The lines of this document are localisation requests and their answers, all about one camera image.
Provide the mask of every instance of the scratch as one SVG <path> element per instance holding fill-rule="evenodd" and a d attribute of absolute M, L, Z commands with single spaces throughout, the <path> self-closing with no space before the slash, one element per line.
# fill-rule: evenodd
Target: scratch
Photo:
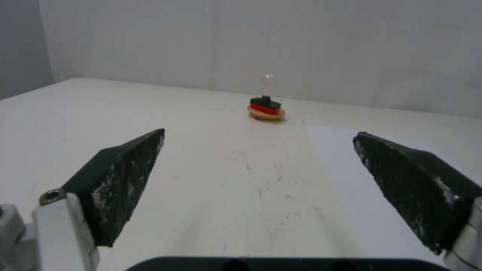
<path fill-rule="evenodd" d="M 241 157 L 246 157 L 246 153 L 244 151 L 234 151 L 229 156 L 225 156 L 224 158 L 231 161 L 236 161 Z"/>
<path fill-rule="evenodd" d="M 320 216 L 320 219 L 321 219 L 322 221 L 325 220 L 325 215 L 323 214 L 323 212 L 321 211 L 320 208 L 318 208 L 318 207 L 316 207 L 316 206 L 314 206 L 314 205 L 311 205 L 311 208 L 313 208 L 313 210 L 315 210 L 315 211 L 318 213 L 318 215 Z"/>
<path fill-rule="evenodd" d="M 274 164 L 273 164 L 273 167 L 276 168 L 276 169 L 278 169 L 278 170 L 281 170 L 281 169 L 284 168 L 284 167 L 283 167 L 283 163 L 274 163 Z"/>
<path fill-rule="evenodd" d="M 269 240 L 269 248 L 273 252 L 273 236 L 271 235 L 270 230 L 268 230 L 268 240 Z"/>
<path fill-rule="evenodd" d="M 287 194 L 287 195 L 285 196 L 285 198 L 287 198 L 287 199 L 289 199 L 289 200 L 298 201 L 297 198 L 295 198 L 295 197 L 293 197 L 292 195 L 289 195 L 289 194 Z"/>

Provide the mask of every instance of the stain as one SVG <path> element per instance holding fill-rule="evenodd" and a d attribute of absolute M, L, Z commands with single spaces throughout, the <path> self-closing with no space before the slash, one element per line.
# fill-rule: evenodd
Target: stain
<path fill-rule="evenodd" d="M 287 198 L 288 200 L 298 201 L 297 198 L 295 198 L 295 197 L 293 197 L 292 195 L 289 195 L 289 194 L 286 194 L 285 198 Z"/>
<path fill-rule="evenodd" d="M 234 151 L 229 156 L 225 156 L 224 159 L 236 161 L 241 157 L 246 157 L 246 153 L 244 151 Z"/>
<path fill-rule="evenodd" d="M 276 168 L 277 170 L 284 169 L 283 163 L 274 163 L 273 167 Z"/>
<path fill-rule="evenodd" d="M 321 211 L 320 208 L 318 208 L 318 207 L 316 207 L 316 206 L 314 206 L 314 205 L 311 205 L 311 208 L 313 208 L 313 210 L 315 210 L 315 211 L 318 213 L 318 215 L 320 216 L 320 219 L 321 219 L 322 221 L 325 220 L 325 215 L 323 214 L 323 212 Z"/>

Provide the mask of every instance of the white backdrop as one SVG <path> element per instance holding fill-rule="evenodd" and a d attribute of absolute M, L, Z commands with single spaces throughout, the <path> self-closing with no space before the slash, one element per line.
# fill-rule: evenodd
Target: white backdrop
<path fill-rule="evenodd" d="M 479 0 L 40 0 L 58 81 L 93 77 L 482 116 Z"/>

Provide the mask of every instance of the screw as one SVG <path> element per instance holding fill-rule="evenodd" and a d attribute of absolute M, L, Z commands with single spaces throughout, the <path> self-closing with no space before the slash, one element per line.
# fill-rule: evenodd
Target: screw
<path fill-rule="evenodd" d="M 53 189 L 41 195 L 39 198 L 39 203 L 40 205 L 43 206 L 43 205 L 47 205 L 49 203 L 54 203 L 56 201 L 64 199 L 65 197 L 66 197 L 65 190 L 63 190 L 62 188 Z"/>

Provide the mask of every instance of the black block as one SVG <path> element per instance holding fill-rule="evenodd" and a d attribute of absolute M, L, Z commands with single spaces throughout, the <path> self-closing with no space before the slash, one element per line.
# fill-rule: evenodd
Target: black block
<path fill-rule="evenodd" d="M 385 198 L 435 254 L 450 248 L 482 189 L 434 154 L 360 132 L 353 144 Z"/>
<path fill-rule="evenodd" d="M 67 183 L 82 205 L 95 245 L 112 246 L 131 218 L 164 143 L 159 129 L 99 151 Z"/>

